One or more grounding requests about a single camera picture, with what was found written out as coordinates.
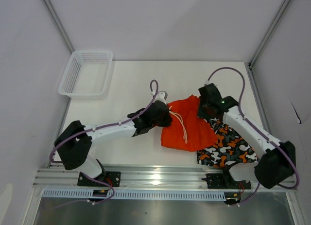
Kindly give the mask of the camouflage orange black shorts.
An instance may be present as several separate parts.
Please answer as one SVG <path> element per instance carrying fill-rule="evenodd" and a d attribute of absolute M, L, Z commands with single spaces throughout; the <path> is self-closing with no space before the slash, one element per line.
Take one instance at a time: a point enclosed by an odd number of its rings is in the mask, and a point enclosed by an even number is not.
<path fill-rule="evenodd" d="M 226 123 L 210 119 L 209 124 L 216 135 L 216 142 L 197 152 L 197 163 L 223 169 L 235 163 L 258 162 L 252 147 Z"/>

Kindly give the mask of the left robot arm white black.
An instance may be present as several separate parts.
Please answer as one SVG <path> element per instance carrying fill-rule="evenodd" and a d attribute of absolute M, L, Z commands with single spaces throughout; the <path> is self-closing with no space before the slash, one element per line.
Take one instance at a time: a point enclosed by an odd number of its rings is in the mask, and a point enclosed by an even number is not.
<path fill-rule="evenodd" d="M 156 100 L 148 108 L 128 114 L 121 122 L 99 127 L 82 125 L 79 120 L 73 121 L 54 145 L 67 171 L 83 173 L 94 186 L 100 186 L 105 182 L 105 170 L 98 159 L 89 155 L 92 147 L 111 139 L 143 135 L 157 126 L 168 127 L 172 121 L 166 102 Z"/>

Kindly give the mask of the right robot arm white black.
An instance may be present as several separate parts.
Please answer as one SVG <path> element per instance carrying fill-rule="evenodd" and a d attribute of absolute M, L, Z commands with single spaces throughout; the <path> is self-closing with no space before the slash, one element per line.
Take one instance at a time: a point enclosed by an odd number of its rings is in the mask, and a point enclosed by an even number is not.
<path fill-rule="evenodd" d="M 290 142 L 282 142 L 252 121 L 241 108 L 241 102 L 231 96 L 222 97 L 218 88 L 207 84 L 199 88 L 200 103 L 198 116 L 204 119 L 218 119 L 224 122 L 253 148 L 258 161 L 253 163 L 236 163 L 226 167 L 222 175 L 222 183 L 232 188 L 239 181 L 257 181 L 267 189 L 280 186 L 291 176 L 296 183 L 300 176 L 296 168 L 295 146 Z"/>

